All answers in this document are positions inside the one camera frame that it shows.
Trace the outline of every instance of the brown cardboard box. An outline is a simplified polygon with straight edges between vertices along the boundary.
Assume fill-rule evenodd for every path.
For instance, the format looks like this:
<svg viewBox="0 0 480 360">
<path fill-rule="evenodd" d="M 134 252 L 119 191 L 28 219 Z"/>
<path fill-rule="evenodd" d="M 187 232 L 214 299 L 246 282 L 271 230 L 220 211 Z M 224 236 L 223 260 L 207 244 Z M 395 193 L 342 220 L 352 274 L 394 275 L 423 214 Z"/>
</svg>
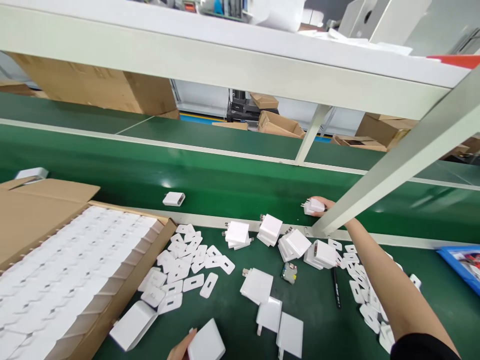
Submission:
<svg viewBox="0 0 480 360">
<path fill-rule="evenodd" d="M 9 55 L 52 100 L 153 116 L 177 109 L 167 78 L 19 53 Z"/>
<path fill-rule="evenodd" d="M 389 151 L 396 147 L 417 123 L 418 121 L 415 120 L 367 112 L 363 116 L 355 136 L 371 137 L 386 146 Z"/>
<path fill-rule="evenodd" d="M 250 93 L 253 102 L 262 109 L 276 109 L 279 107 L 279 101 L 271 95 L 259 94 L 256 92 Z"/>
<path fill-rule="evenodd" d="M 33 96 L 34 92 L 26 84 L 13 80 L 0 81 L 0 93 Z"/>
<path fill-rule="evenodd" d="M 468 150 L 469 150 L 468 146 L 460 144 L 455 148 L 453 148 L 452 150 L 450 150 L 449 152 L 447 152 L 445 155 L 443 155 L 439 160 L 445 160 L 450 155 L 460 156 L 462 154 L 465 154 Z"/>
<path fill-rule="evenodd" d="M 175 119 L 175 120 L 181 120 L 180 118 L 180 111 L 178 110 L 173 110 L 169 111 L 163 114 L 158 115 L 159 118 L 167 118 L 167 119 Z"/>
<path fill-rule="evenodd" d="M 222 128 L 231 128 L 239 130 L 248 130 L 249 125 L 246 122 L 212 122 L 213 126 L 219 126 Z"/>
<path fill-rule="evenodd" d="M 480 135 L 474 135 L 472 137 L 469 137 L 462 144 L 468 147 L 468 150 L 465 151 L 465 153 L 467 154 L 478 153 L 480 152 Z"/>
<path fill-rule="evenodd" d="M 27 177 L 0 184 L 0 270 L 4 271 L 12 263 L 20 261 L 22 255 L 40 246 L 48 236 L 55 234 L 91 205 L 147 215 L 157 218 L 164 225 L 120 290 L 69 357 L 70 360 L 88 360 L 93 358 L 109 334 L 113 322 L 135 294 L 177 226 L 165 217 L 89 201 L 100 189 L 98 186 L 56 179 L 26 184 L 34 179 Z"/>
<path fill-rule="evenodd" d="M 348 146 L 351 148 L 367 149 L 386 152 L 387 148 L 381 143 L 375 141 L 369 136 L 344 136 L 333 135 L 330 141 L 331 144 Z"/>
<path fill-rule="evenodd" d="M 297 139 L 303 139 L 305 136 L 305 131 L 302 130 L 298 121 L 290 120 L 289 118 L 269 111 L 262 111 L 260 113 L 258 132 Z"/>
</svg>

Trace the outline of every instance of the storage shelf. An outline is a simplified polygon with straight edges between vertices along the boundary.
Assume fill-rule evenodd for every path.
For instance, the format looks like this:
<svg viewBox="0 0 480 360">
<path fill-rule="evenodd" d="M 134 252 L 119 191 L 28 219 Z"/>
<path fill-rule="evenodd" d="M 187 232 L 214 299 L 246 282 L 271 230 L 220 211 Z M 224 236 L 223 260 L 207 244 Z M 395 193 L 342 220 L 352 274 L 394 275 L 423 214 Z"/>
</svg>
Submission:
<svg viewBox="0 0 480 360">
<path fill-rule="evenodd" d="M 0 50 L 419 120 L 469 70 L 132 1 L 0 0 Z"/>
</svg>

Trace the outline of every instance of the green conveyor belt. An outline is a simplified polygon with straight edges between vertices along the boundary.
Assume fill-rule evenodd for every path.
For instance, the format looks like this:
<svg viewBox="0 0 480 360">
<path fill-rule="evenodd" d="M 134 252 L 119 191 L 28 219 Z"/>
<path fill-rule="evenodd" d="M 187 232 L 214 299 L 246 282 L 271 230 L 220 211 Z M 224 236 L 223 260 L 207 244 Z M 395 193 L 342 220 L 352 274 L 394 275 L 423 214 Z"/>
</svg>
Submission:
<svg viewBox="0 0 480 360">
<path fill-rule="evenodd" d="M 236 130 L 221 129 L 230 132 Z M 50 176 L 101 186 L 96 200 L 171 210 L 168 191 L 186 194 L 184 213 L 312 225 L 300 204 L 337 201 L 359 175 L 46 130 L 0 125 L 0 180 L 44 167 Z M 480 192 L 406 182 L 358 218 L 372 233 L 480 243 Z"/>
<path fill-rule="evenodd" d="M 0 118 L 4 119 L 116 134 L 149 117 L 0 92 Z M 237 131 L 159 117 L 124 131 L 122 135 L 289 160 L 295 159 L 301 144 L 300 139 L 291 137 Z M 315 141 L 305 161 L 368 171 L 383 156 L 384 153 L 379 151 L 331 146 Z M 445 161 L 436 161 L 416 177 L 480 186 L 478 167 Z"/>
<path fill-rule="evenodd" d="M 346 270 L 337 270 L 341 310 L 336 308 L 330 270 L 317 270 L 302 260 L 297 280 L 290 285 L 280 278 L 283 268 L 279 250 L 266 247 L 259 240 L 233 251 L 227 248 L 220 229 L 201 228 L 202 244 L 215 246 L 232 260 L 235 269 L 227 275 L 220 268 L 202 269 L 219 278 L 209 299 L 200 289 L 183 294 L 179 309 L 160 315 L 133 350 L 125 353 L 108 337 L 95 356 L 107 359 L 166 359 L 169 351 L 189 332 L 215 318 L 226 347 L 222 359 L 277 359 L 276 335 L 263 329 L 257 336 L 258 306 L 240 294 L 244 281 L 242 269 L 257 268 L 274 276 L 270 295 L 283 301 L 282 311 L 303 321 L 302 359 L 370 360 L 389 359 L 378 336 L 365 324 L 354 302 Z M 480 353 L 478 324 L 480 299 L 434 251 L 383 246 L 401 264 L 408 275 L 422 281 L 421 292 L 445 326 L 463 360 L 476 360 Z M 140 299 L 137 293 L 126 310 Z M 296 359 L 284 355 L 284 359 Z"/>
</svg>

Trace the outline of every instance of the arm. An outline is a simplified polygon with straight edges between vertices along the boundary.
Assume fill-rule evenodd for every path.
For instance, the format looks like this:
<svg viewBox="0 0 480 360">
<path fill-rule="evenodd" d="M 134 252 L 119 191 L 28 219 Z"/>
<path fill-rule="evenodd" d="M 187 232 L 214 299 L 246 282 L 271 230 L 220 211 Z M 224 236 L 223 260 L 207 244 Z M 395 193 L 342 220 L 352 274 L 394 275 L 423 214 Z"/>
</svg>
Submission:
<svg viewBox="0 0 480 360">
<path fill-rule="evenodd" d="M 335 204 L 320 196 L 315 198 L 324 203 L 327 209 Z M 325 213 L 316 212 L 314 216 L 321 217 L 323 214 Z M 357 219 L 353 218 L 345 224 L 345 227 L 365 267 L 368 279 L 390 320 L 395 341 L 411 333 L 429 334 L 460 356 L 422 293 L 395 261 L 390 259 Z"/>
</svg>

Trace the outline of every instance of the black pen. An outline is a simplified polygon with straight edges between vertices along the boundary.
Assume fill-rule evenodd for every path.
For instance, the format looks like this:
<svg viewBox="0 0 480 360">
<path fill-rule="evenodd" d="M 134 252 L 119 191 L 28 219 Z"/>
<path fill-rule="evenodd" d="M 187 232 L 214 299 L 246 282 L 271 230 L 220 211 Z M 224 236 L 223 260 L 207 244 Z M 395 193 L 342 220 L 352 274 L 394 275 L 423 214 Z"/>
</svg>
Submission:
<svg viewBox="0 0 480 360">
<path fill-rule="evenodd" d="M 331 273 L 333 276 L 333 291 L 335 292 L 336 307 L 337 309 L 341 309 L 342 305 L 340 304 L 339 282 L 337 281 L 337 271 L 335 267 L 331 268 Z"/>
</svg>

